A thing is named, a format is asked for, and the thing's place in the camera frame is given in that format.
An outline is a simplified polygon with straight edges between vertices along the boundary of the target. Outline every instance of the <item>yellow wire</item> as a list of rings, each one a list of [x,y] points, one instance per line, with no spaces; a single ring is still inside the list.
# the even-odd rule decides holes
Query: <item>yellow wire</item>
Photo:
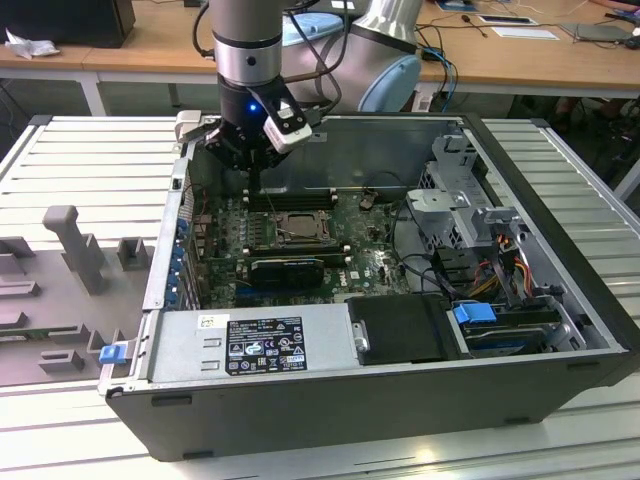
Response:
[[[493,277],[491,277],[489,281],[483,283],[478,288],[476,288],[473,292],[471,292],[469,296],[474,297],[476,295],[479,295],[480,293],[485,292],[486,290],[491,288],[493,285],[495,285],[497,281],[498,281],[498,277],[494,275]]]
[[[530,288],[527,288],[527,286],[531,286],[529,284],[529,273],[527,272],[527,267],[525,267],[523,264],[521,264],[520,262],[516,262],[516,267],[520,268],[520,270],[522,270],[522,279],[523,279],[523,283],[524,283],[524,290],[527,294],[530,294]]]

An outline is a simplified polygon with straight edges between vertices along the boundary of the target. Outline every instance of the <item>desk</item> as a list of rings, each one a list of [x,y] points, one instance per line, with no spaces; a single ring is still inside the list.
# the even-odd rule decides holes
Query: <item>desk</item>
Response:
[[[523,0],[547,13],[507,5],[520,16],[531,17],[538,23],[582,22],[596,23],[606,20],[608,9],[587,3],[573,14],[578,0]],[[480,10],[499,15],[502,7],[496,3],[480,3]],[[431,23],[433,19],[448,16],[436,5],[425,5],[418,23]],[[486,25],[473,19],[475,25]],[[437,26],[465,26],[460,14],[434,21]],[[616,21],[611,25],[631,31],[629,23]],[[599,48],[591,43],[573,43],[569,34],[560,27],[540,27],[553,32],[560,40],[532,40],[501,38],[490,28],[484,28],[483,38],[475,28],[441,29],[444,50],[458,68],[456,91],[475,93],[530,94],[549,96],[603,96],[635,98],[640,93],[640,55],[622,46],[615,50]],[[423,30],[431,45],[438,45],[433,28]],[[439,63],[424,64],[421,87],[442,82],[443,71]]]
[[[579,0],[523,0],[552,15],[570,11]],[[481,10],[498,14],[496,3],[482,4]],[[104,115],[100,82],[215,84],[213,62],[198,56],[191,45],[191,28],[196,9],[181,2],[154,4],[134,1],[136,25],[120,49],[96,49],[62,46],[62,54],[28,61],[1,50],[0,77],[73,80],[81,84],[93,115]],[[524,7],[507,6],[540,23],[598,22],[607,9],[586,4],[564,17],[540,15]],[[420,23],[445,17],[437,6],[425,4]],[[212,45],[211,34],[203,22],[199,37],[203,45]],[[437,25],[464,26],[460,15],[436,21]],[[622,28],[631,26],[615,22]],[[550,27],[559,41],[508,39],[491,29],[483,38],[478,30],[443,29],[447,56],[459,71],[457,91],[532,95],[571,95],[633,98],[640,91],[640,53],[620,47],[605,50],[593,44],[573,44],[568,34]],[[433,29],[425,30],[437,45]],[[442,67],[424,64],[420,90],[432,92],[442,81]]]

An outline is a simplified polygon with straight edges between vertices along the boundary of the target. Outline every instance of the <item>blue latch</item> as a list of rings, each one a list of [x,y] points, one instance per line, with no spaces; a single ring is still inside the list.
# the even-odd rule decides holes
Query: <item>blue latch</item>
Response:
[[[177,273],[182,270],[182,262],[177,258],[172,258],[169,262],[169,268]]]
[[[167,285],[169,285],[170,287],[177,287],[178,282],[179,282],[179,279],[175,273],[170,273],[167,276]]]
[[[164,301],[168,307],[175,306],[178,303],[178,294],[173,290],[164,292]]]
[[[171,255],[173,255],[174,258],[184,257],[184,248],[178,247],[178,246],[173,247],[173,250],[171,251]]]
[[[107,345],[100,350],[100,363],[102,365],[127,363],[125,354],[127,347],[125,345]]]
[[[187,232],[189,231],[189,224],[184,218],[178,218],[178,221],[176,222],[176,226],[178,227],[178,232],[183,235],[186,235]]]
[[[488,303],[462,303],[453,309],[458,323],[496,322],[496,314]]]

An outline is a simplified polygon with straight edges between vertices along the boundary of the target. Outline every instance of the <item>white paper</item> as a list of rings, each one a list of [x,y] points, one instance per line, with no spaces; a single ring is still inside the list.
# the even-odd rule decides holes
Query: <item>white paper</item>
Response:
[[[491,29],[501,37],[559,40],[559,38],[549,30],[539,30],[537,28],[492,27]]]
[[[344,2],[342,0],[331,0],[331,6],[333,8],[341,8],[342,10],[344,10]],[[353,4],[353,2],[347,2],[347,9],[355,10],[356,6]]]
[[[33,57],[45,57],[60,53],[53,42],[49,40],[32,41],[13,35],[9,30],[5,30],[5,32],[8,41],[4,42],[4,46],[19,57],[31,60]]]

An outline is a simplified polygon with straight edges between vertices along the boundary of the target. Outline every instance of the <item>computer case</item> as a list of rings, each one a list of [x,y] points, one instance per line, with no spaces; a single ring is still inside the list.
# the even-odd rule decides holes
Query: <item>computer case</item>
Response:
[[[0,38],[5,29],[29,40],[51,40],[97,48],[120,48],[133,29],[131,0],[3,0]]]

